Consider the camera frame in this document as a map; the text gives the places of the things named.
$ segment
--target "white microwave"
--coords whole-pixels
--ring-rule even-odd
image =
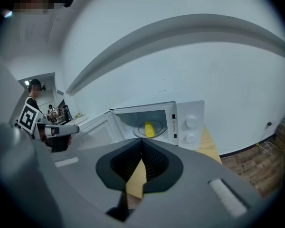
[[[87,149],[131,138],[145,138],[145,122],[154,128],[153,139],[197,150],[204,126],[204,101],[175,101],[111,109],[80,126],[72,149]]]

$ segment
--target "black shirt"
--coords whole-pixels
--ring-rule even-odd
[[[40,111],[40,109],[39,109],[39,107],[38,107],[38,105],[37,105],[37,101],[34,100],[33,98],[30,97],[30,98],[27,100],[27,104],[31,105],[32,107],[34,107],[35,109],[37,109],[38,111]]]

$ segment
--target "microwave knob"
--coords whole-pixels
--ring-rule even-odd
[[[195,136],[193,133],[189,133],[186,135],[186,142],[187,143],[194,143],[195,142]]]
[[[188,116],[187,119],[186,119],[186,125],[189,127],[189,128],[193,128],[196,126],[198,120],[195,118],[195,116]]]

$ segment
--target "black baseboard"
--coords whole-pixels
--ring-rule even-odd
[[[263,139],[262,141],[260,141],[260,142],[258,142],[258,143],[263,143],[263,142],[267,141],[268,139],[270,139],[270,138],[272,138],[272,137],[275,137],[275,136],[276,136],[276,134],[274,133],[274,134],[270,135],[269,137]],[[243,152],[243,151],[246,151],[246,150],[249,150],[249,149],[255,147],[255,145],[256,145],[256,143],[253,144],[253,145],[251,145],[251,146],[248,146],[248,147],[246,147],[246,148],[244,148],[244,149],[241,149],[241,150],[237,150],[237,151],[230,152],[230,153],[227,153],[227,154],[221,154],[219,157],[220,157],[220,158],[224,158],[224,157],[228,157],[228,156],[231,156],[231,155],[234,155],[234,154],[238,154],[238,153],[241,153],[241,152]]]

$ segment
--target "wooden table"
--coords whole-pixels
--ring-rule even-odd
[[[222,163],[219,157],[219,153],[217,151],[217,148],[215,147],[215,144],[207,130],[206,127],[203,129],[203,134],[201,137],[199,150],[197,152],[205,154],[219,163]],[[138,198],[143,198],[143,185],[147,182],[146,179],[146,169],[143,164],[143,161],[141,160],[136,167],[133,175],[128,180],[126,184],[126,191],[127,193],[134,195]]]

